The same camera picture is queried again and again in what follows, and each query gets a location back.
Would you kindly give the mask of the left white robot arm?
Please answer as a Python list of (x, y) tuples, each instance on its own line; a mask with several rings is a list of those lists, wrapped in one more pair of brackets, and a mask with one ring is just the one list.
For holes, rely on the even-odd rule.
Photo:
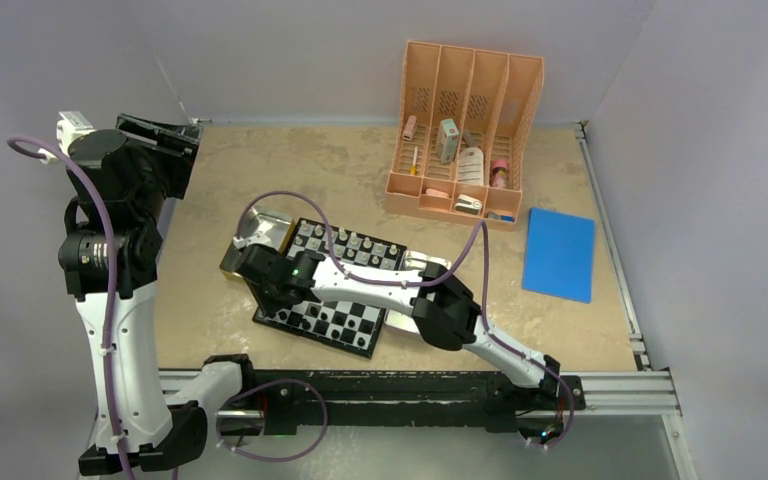
[(56, 137), (76, 192), (58, 261), (84, 323), (98, 401), (94, 439), (79, 471), (176, 472), (202, 455), (226, 402), (244, 409), (258, 395), (245, 354), (210, 356), (176, 393), (161, 388), (154, 333), (158, 222), (164, 202), (185, 195), (201, 129), (122, 114), (99, 130), (66, 111)]

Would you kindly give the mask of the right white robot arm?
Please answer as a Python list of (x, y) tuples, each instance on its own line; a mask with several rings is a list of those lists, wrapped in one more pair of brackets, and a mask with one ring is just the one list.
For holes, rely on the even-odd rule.
[(524, 399), (544, 407), (561, 391), (559, 365), (498, 329), (473, 292), (442, 264), (421, 270), (383, 270), (345, 264), (321, 253), (293, 257), (264, 244), (243, 247), (231, 274), (245, 282), (267, 314), (304, 301), (346, 301), (410, 317), (423, 341), (466, 350), (501, 371)]

